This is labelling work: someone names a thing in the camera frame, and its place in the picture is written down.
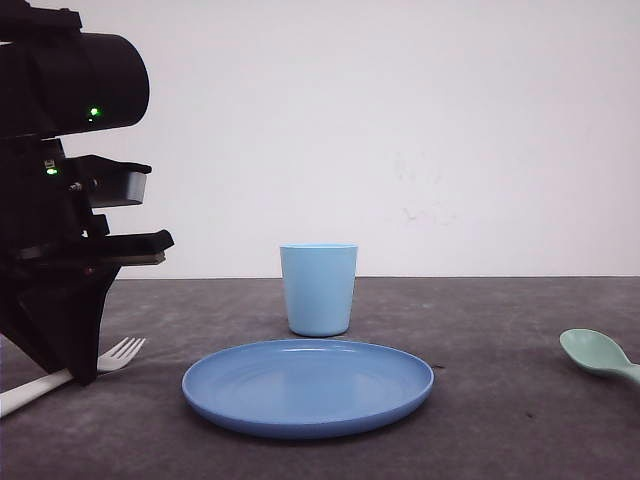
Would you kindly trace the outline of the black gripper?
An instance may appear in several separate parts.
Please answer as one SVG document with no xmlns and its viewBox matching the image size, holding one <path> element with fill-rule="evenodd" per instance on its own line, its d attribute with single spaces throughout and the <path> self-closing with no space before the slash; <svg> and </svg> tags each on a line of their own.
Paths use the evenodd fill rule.
<svg viewBox="0 0 640 480">
<path fill-rule="evenodd" d="M 166 230 L 113 235 L 87 197 L 71 191 L 58 139 L 1 143 L 1 333 L 45 371 L 97 378 L 102 314 L 124 266 L 157 265 Z"/>
</svg>

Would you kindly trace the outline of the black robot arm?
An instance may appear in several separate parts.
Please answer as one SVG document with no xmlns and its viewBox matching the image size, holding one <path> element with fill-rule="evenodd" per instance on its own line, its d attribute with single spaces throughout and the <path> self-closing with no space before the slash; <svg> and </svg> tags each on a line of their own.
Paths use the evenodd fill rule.
<svg viewBox="0 0 640 480">
<path fill-rule="evenodd" d="M 1 5 L 1 331 L 48 372 L 97 376 L 119 270 L 164 260 L 169 232 L 114 235 L 105 209 L 142 202 L 147 165 L 70 157 L 65 135 L 129 127 L 149 78 L 136 48 L 69 9 Z"/>
</svg>

